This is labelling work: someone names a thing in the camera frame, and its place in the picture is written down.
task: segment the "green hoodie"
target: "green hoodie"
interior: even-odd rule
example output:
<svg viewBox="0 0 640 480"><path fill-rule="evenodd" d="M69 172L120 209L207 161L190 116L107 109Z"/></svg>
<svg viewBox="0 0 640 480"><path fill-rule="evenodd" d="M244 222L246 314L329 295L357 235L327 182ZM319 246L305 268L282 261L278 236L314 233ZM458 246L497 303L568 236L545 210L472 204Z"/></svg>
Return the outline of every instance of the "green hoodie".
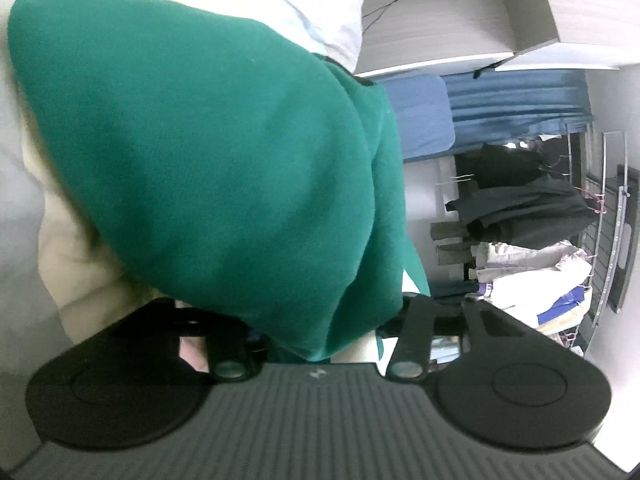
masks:
<svg viewBox="0 0 640 480"><path fill-rule="evenodd" d="M17 0L8 37L62 180L139 278L311 361L400 310L416 261L382 87L165 0Z"/></svg>

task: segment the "ridged black surface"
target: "ridged black surface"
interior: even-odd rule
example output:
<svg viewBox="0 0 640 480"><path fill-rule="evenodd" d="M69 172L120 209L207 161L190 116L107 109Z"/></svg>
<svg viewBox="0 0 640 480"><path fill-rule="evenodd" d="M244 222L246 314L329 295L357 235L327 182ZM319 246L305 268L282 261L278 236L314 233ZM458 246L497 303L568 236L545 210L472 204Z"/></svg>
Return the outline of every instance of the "ridged black surface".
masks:
<svg viewBox="0 0 640 480"><path fill-rule="evenodd" d="M319 368L327 374L316 374ZM373 365L267 365L254 380L216 387L193 419L153 444L111 453L45 444L14 476L616 480L625 474L588 445L536 456L476 442L450 426L422 390L385 381Z"/></svg>

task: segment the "black jacket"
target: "black jacket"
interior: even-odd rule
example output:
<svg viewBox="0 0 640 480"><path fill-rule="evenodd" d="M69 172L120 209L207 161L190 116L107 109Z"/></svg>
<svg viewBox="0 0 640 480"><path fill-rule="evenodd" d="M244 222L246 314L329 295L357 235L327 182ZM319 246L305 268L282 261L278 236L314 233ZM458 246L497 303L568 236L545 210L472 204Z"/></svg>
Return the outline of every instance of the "black jacket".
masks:
<svg viewBox="0 0 640 480"><path fill-rule="evenodd" d="M570 238L598 219L575 187L544 175L524 186L481 189L453 200L471 237L542 249Z"/></svg>

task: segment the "hanging clothes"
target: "hanging clothes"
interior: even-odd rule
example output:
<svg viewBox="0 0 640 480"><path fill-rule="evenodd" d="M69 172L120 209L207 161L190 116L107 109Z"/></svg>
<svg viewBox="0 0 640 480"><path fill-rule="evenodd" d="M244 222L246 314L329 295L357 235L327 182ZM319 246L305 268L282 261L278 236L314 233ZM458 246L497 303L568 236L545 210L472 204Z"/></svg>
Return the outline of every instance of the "hanging clothes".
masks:
<svg viewBox="0 0 640 480"><path fill-rule="evenodd" d="M542 314L538 314L538 323L542 325L547 321L551 321L556 317L560 317L565 312L569 312L572 308L580 305L583 301L584 288L578 285L571 291L566 293L564 296L559 298L549 310L543 312Z"/></svg>
<svg viewBox="0 0 640 480"><path fill-rule="evenodd" d="M496 278L525 272L526 270L553 267L566 254L587 253L574 247L567 240L540 250L516 247L498 242L497 244L481 243L476 248L476 278L479 282L491 283Z"/></svg>
<svg viewBox="0 0 640 480"><path fill-rule="evenodd" d="M545 174L545 162L533 150L485 144L476 156L456 158L458 174L472 174L479 189L524 186Z"/></svg>
<svg viewBox="0 0 640 480"><path fill-rule="evenodd" d="M481 243L476 298L536 328L584 301L581 284L591 269L587 254L565 240L541 250Z"/></svg>
<svg viewBox="0 0 640 480"><path fill-rule="evenodd" d="M473 240L541 249L598 219L575 187L548 175L524 186L481 189L447 203Z"/></svg>

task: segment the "white shelf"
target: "white shelf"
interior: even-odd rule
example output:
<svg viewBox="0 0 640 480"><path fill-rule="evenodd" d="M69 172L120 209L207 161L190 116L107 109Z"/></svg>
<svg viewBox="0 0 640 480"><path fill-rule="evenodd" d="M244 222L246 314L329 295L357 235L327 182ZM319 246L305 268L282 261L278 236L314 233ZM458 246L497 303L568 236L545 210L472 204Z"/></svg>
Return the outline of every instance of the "white shelf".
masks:
<svg viewBox="0 0 640 480"><path fill-rule="evenodd" d="M390 1L365 0L363 14ZM455 73L461 70L452 59L473 70L508 57L514 47L502 0L400 0L364 36L356 72L449 64L446 70ZM482 61L469 64L474 56Z"/></svg>
<svg viewBox="0 0 640 480"><path fill-rule="evenodd" d="M434 75L460 74L472 72L483 66L502 61L513 56L513 52L495 52L492 54L477 54L474 56L446 57L444 59L430 59L405 65L395 65L369 72L356 73L360 77L373 77L377 75L405 72L407 70L421 69L423 73Z"/></svg>

